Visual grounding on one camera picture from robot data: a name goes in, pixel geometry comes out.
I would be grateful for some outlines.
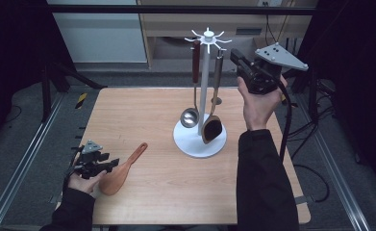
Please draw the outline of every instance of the person's right hand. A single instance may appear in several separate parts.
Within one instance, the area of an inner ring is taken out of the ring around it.
[[[281,76],[281,82],[286,87],[287,81]],[[277,105],[281,102],[282,92],[278,88],[268,94],[253,94],[248,92],[242,77],[238,77],[238,91],[244,99],[243,115],[247,129],[250,131],[266,129],[266,123]]]
[[[98,175],[90,177],[88,180],[83,179],[79,174],[74,172],[68,181],[68,187],[73,190],[78,190],[84,193],[92,193],[94,186],[107,174],[107,171],[103,170]]]

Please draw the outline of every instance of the orange spatula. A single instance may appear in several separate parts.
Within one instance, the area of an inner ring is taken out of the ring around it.
[[[113,171],[103,177],[99,183],[101,193],[105,195],[114,195],[121,189],[122,185],[127,179],[128,171],[131,165],[137,160],[137,158],[148,147],[146,142],[143,142],[137,150],[128,158],[126,162],[118,167],[115,167]]]

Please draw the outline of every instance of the white cabinet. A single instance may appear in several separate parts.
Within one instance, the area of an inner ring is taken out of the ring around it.
[[[49,4],[135,5],[135,0],[48,0]],[[54,13],[74,63],[146,63],[136,13]]]

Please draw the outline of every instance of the black jacket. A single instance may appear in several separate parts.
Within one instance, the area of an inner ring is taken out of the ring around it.
[[[40,231],[91,231],[95,199],[81,191],[67,188],[62,204],[53,213],[52,223]]]
[[[52,224],[40,231],[92,228],[94,198],[67,189]],[[290,182],[268,130],[247,131],[238,141],[238,231],[298,230]]]
[[[269,130],[247,131],[238,140],[238,230],[298,230],[290,182]]]

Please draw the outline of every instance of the kitchen utensil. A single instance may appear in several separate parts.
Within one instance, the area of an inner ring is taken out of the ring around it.
[[[217,102],[218,87],[220,86],[222,66],[223,66],[223,50],[220,49],[218,50],[217,58],[215,60],[214,92],[213,92],[213,100],[212,100],[212,109],[211,109],[211,113],[209,114],[208,119],[206,119],[202,127],[202,140],[204,143],[209,143],[210,141],[214,140],[218,135],[221,134],[222,129],[223,129],[220,118],[216,115],[213,115],[215,104]]]
[[[127,179],[128,171],[130,170],[131,165],[138,159],[138,157],[147,147],[148,144],[143,142],[126,162],[118,167],[115,167],[111,173],[106,174],[99,183],[101,193],[105,195],[116,194],[119,189],[121,189],[125,179]]]
[[[188,108],[184,110],[181,114],[181,123],[186,128],[192,128],[196,126],[199,121],[199,111],[197,110],[196,105],[196,88],[197,83],[199,82],[199,62],[200,62],[200,41],[195,40],[193,42],[193,57],[192,57],[192,79],[194,85],[193,92],[193,103],[194,108]]]

